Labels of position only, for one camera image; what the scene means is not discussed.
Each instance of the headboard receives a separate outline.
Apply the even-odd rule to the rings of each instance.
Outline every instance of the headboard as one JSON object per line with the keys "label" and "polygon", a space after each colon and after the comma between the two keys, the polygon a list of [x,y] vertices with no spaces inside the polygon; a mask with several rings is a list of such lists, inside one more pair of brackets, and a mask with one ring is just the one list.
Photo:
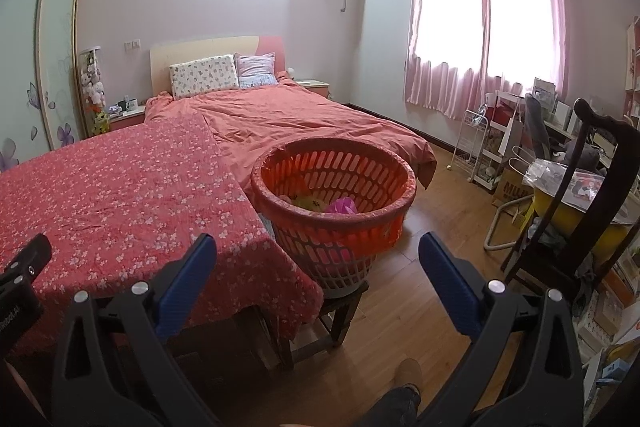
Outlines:
{"label": "headboard", "polygon": [[151,86],[154,96],[171,92],[169,66],[215,55],[276,54],[275,72],[285,70],[284,46],[280,37],[226,37],[202,41],[178,42],[151,48]]}

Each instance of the curtain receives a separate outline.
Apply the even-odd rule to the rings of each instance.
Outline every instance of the curtain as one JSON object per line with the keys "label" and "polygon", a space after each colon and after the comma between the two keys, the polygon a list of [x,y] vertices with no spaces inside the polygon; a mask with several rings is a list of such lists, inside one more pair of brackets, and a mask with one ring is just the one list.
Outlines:
{"label": "curtain", "polygon": [[412,0],[405,100],[462,118],[486,92],[566,93],[564,0]]}

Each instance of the frosted glass door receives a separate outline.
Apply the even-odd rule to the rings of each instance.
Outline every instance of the frosted glass door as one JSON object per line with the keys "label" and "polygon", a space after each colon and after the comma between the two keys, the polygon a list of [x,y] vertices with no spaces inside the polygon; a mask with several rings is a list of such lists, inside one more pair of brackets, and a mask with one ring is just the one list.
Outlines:
{"label": "frosted glass door", "polygon": [[42,0],[40,6],[40,97],[53,149],[81,138],[73,67],[74,8],[74,0]]}
{"label": "frosted glass door", "polygon": [[38,0],[0,0],[0,172],[49,151],[35,62]]}

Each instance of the blue gripper pad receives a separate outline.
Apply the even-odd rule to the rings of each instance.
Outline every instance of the blue gripper pad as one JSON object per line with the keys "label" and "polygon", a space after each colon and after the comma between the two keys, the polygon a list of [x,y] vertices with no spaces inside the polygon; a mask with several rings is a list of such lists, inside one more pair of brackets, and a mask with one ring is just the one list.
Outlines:
{"label": "blue gripper pad", "polygon": [[156,335],[162,342],[182,330],[193,305],[216,265],[216,242],[201,235],[184,256],[184,263],[158,302]]}
{"label": "blue gripper pad", "polygon": [[456,268],[446,247],[436,235],[426,233],[420,239],[418,257],[458,333],[475,341],[482,331],[480,301]]}

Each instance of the person's leg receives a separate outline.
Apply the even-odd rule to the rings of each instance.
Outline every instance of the person's leg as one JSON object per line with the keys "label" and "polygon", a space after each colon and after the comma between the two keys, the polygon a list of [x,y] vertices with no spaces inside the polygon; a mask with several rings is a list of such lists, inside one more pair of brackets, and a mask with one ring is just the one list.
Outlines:
{"label": "person's leg", "polygon": [[418,362],[403,360],[396,369],[394,388],[353,427],[414,427],[420,405],[422,372]]}

